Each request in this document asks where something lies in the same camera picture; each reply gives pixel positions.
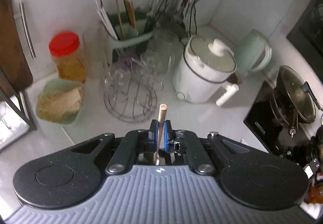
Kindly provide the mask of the wooden handle utensil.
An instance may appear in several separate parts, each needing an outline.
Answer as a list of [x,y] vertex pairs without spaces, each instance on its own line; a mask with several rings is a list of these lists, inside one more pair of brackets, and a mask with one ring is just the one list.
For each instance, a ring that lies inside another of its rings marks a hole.
[[158,130],[157,130],[157,147],[156,151],[153,155],[153,163],[154,165],[159,165],[160,158],[159,158],[159,149],[160,149],[160,142],[162,139],[162,133],[164,128],[164,122],[166,118],[168,106],[166,104],[161,104],[159,106],[159,114],[158,114]]

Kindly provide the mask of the white electric cooker pot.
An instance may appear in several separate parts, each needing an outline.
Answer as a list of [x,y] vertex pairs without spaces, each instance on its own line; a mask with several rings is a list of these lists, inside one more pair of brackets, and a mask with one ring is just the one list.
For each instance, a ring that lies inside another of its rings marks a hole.
[[215,101],[220,107],[239,90],[237,84],[228,81],[236,69],[234,53],[223,41],[191,36],[172,77],[176,97],[201,104],[223,88],[225,93]]

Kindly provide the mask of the green plastic basket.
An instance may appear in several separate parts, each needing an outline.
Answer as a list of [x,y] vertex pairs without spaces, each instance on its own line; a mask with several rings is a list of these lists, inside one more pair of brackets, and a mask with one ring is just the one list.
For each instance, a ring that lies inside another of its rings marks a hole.
[[49,80],[38,95],[37,117],[62,126],[75,124],[84,107],[84,92],[82,83],[59,78]]

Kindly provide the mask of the bundle of bamboo sticks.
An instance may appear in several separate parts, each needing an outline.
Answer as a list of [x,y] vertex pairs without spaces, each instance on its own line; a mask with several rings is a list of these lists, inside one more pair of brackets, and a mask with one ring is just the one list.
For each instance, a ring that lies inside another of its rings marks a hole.
[[83,96],[84,92],[81,87],[41,94],[38,97],[36,114],[42,120],[62,124],[64,120],[76,115],[81,110]]

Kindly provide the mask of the green chopstick drainer holder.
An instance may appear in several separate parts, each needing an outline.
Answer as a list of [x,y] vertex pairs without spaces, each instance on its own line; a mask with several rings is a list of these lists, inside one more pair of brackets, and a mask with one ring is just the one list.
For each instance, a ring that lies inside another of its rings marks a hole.
[[107,36],[105,54],[108,60],[115,62],[126,53],[141,56],[152,38],[154,19],[135,10],[130,0],[115,0],[117,12],[114,14],[105,10],[102,0],[97,0],[95,4]]

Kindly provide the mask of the black induction cooktop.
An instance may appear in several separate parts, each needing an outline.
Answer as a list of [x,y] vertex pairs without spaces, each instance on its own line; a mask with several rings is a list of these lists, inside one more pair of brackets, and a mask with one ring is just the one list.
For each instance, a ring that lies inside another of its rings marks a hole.
[[264,81],[244,123],[270,154],[298,164],[307,164],[309,139],[302,127],[291,137],[288,129],[277,123],[270,103],[272,94],[272,87]]

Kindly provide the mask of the mint green electric kettle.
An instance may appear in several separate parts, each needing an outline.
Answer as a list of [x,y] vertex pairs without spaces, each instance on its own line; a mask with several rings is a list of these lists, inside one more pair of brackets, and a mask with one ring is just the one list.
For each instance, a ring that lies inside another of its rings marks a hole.
[[267,37],[256,29],[252,29],[233,51],[241,76],[262,71],[269,64],[273,54]]

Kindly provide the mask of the red lid plastic jar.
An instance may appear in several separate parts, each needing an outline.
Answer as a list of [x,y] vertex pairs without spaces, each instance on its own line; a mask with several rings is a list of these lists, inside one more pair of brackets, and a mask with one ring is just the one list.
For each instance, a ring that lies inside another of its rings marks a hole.
[[60,79],[85,83],[81,42],[76,33],[64,31],[56,34],[49,43],[49,52]]

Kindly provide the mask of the black wok with lid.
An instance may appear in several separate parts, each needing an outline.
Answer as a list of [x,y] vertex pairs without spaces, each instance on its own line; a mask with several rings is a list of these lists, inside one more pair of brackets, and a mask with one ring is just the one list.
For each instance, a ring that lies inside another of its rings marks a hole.
[[308,82],[289,66],[280,66],[277,84],[271,98],[271,109],[277,123],[288,129],[294,137],[298,124],[311,124],[316,119],[316,110],[322,110]]

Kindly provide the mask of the black metal dish rack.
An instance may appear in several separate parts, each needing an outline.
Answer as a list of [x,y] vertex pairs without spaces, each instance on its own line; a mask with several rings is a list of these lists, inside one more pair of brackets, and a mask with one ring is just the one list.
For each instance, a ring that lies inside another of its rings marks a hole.
[[1,70],[1,151],[36,130],[26,88],[14,88]]

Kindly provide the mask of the brown wooden cutting board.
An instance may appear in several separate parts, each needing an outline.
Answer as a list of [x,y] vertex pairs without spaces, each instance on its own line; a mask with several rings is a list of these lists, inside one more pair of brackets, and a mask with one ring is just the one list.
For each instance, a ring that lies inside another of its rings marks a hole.
[[12,0],[1,0],[1,69],[15,91],[33,83],[16,29]]

